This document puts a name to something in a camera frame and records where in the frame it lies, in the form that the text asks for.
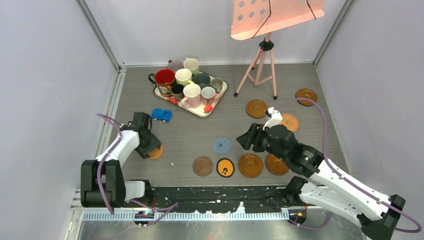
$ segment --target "white tray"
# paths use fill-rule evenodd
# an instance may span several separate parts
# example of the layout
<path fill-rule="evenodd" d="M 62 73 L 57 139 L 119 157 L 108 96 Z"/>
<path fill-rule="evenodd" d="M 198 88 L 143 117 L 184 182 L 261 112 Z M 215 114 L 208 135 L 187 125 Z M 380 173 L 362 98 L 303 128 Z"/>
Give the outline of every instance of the white tray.
<path fill-rule="evenodd" d="M 206 72 L 204 72 L 204 73 L 205 74 L 208 74 L 210 76 L 210 80 L 216 78 L 216 77 L 210 75 L 209 73 L 206 73 Z M 224 96 L 224 93 L 227 91 L 227 89 L 228 89 L 228 83 L 223 80 L 222 91 L 219 93 L 219 94 L 221 94 L 221 98 L 218 101 L 212 103 L 213 109 L 210 112 L 205 112 L 205 110 L 204 110 L 205 109 L 205 104 L 203 103 L 203 101 L 201 102 L 200 106 L 198 106 L 196 108 L 185 107 L 180 102 L 178 104 L 170 103 L 168 101 L 168 98 L 167 97 L 164 97 L 164 96 L 161 95 L 161 93 L 160 93 L 160 91 L 159 91 L 159 89 L 158 89 L 157 86 L 154 87 L 153 94 L 156 95 L 158 98 L 160 98 L 160 99 L 168 102 L 171 105 L 174 105 L 174 106 L 176 106 L 176 107 L 178 107 L 178 108 L 180 108 L 180 109 L 182 109 L 182 110 L 184 110 L 186 112 L 189 112 L 189 113 L 191 113 L 193 115 L 196 115 L 197 117 L 199 117 L 201 119 L 205 119 L 205 118 L 209 117 L 211 115 L 211 113 L 215 110 L 216 106 L 222 100 L 222 98 Z"/>

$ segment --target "blue toy car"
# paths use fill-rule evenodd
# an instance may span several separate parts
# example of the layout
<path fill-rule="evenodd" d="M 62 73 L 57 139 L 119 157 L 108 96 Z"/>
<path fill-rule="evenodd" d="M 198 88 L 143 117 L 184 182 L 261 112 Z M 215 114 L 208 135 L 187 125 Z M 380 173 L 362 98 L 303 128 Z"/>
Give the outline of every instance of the blue toy car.
<path fill-rule="evenodd" d="M 154 120 L 162 120 L 162 122 L 166 123 L 171 120 L 172 112 L 170 110 L 162 110 L 160 108 L 155 108 L 151 113 L 151 117 Z"/>

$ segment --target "coaster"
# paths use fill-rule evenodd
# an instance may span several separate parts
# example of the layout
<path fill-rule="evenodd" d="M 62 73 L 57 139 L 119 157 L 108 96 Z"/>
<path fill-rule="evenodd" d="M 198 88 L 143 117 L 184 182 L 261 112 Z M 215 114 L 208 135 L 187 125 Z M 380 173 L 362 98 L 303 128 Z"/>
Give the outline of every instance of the coaster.
<path fill-rule="evenodd" d="M 159 149 L 155 148 L 148 155 L 150 159 L 158 159 L 162 156 L 163 153 L 164 153 L 164 145 L 161 144 Z"/>
<path fill-rule="evenodd" d="M 283 160 L 272 154 L 266 156 L 265 165 L 270 173 L 278 176 L 284 175 L 290 171 Z"/>
<path fill-rule="evenodd" d="M 311 89 L 308 89 L 308 88 L 302 88 L 302 89 L 298 90 L 296 92 L 296 98 L 306 98 L 306 99 L 310 99 L 314 102 L 318 101 L 317 94 L 314 91 L 312 91 Z M 309 102 L 309 101 L 306 101 L 306 100 L 299 100 L 297 102 L 300 103 L 303 106 L 306 106 L 306 107 L 310 107 L 310 106 L 314 105 L 312 102 Z"/>
<path fill-rule="evenodd" d="M 245 154 L 241 156 L 238 161 L 238 170 L 241 174 L 248 178 L 256 178 L 262 173 L 264 169 L 264 164 L 262 163 L 261 158 L 252 153 Z"/>
<path fill-rule="evenodd" d="M 296 130 L 299 128 L 298 119 L 288 113 L 283 113 L 281 116 L 282 120 L 279 122 L 279 124 L 284 125 L 289 131 L 296 132 Z"/>
<path fill-rule="evenodd" d="M 218 137 L 213 143 L 213 150 L 217 154 L 226 154 L 231 150 L 231 140 L 226 137 Z"/>
<path fill-rule="evenodd" d="M 234 163 L 228 158 L 221 158 L 216 163 L 216 171 L 221 177 L 229 178 L 234 174 Z"/>
<path fill-rule="evenodd" d="M 212 169 L 214 169 L 214 163 L 209 157 L 200 156 L 193 162 L 193 171 L 201 177 L 209 175 Z"/>
<path fill-rule="evenodd" d="M 252 100 L 246 105 L 247 114 L 254 119 L 265 117 L 265 110 L 267 110 L 267 108 L 267 104 L 261 100 Z"/>

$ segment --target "white wall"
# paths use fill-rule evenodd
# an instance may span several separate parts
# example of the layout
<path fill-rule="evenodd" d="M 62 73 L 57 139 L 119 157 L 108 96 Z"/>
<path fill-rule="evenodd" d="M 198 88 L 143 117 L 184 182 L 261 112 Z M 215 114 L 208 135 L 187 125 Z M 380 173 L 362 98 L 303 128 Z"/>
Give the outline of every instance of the white wall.
<path fill-rule="evenodd" d="M 87 1 L 126 65 L 164 65 L 187 56 L 201 64 L 250 63 L 264 37 L 231 38 L 233 0 Z M 312 62 L 344 2 L 326 0 L 323 17 L 273 33 L 275 62 Z"/>
<path fill-rule="evenodd" d="M 0 239 L 59 239 L 116 71 L 74 0 L 0 9 Z"/>
<path fill-rule="evenodd" d="M 357 0 L 318 65 L 353 175 L 424 224 L 424 2 Z M 401 218 L 398 227 L 415 229 Z M 396 232 L 393 240 L 422 240 Z"/>

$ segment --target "pink music stand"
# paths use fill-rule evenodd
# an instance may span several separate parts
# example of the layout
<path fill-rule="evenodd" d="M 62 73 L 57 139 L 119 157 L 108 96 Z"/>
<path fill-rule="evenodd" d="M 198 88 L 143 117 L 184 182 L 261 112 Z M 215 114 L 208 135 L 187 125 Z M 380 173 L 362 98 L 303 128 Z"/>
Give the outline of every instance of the pink music stand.
<path fill-rule="evenodd" d="M 273 98 L 277 99 L 276 71 L 274 68 L 274 43 L 271 42 L 273 31 L 287 28 L 296 24 L 307 22 L 324 16 L 323 6 L 325 0 L 234 0 L 232 15 L 231 37 L 235 40 L 246 40 L 258 35 L 266 34 L 259 44 L 253 60 L 244 74 L 234 97 L 240 92 L 247 77 L 255 86 L 272 79 Z M 269 51 L 272 75 L 259 81 L 265 57 Z M 256 77 L 250 75 L 259 61 Z"/>

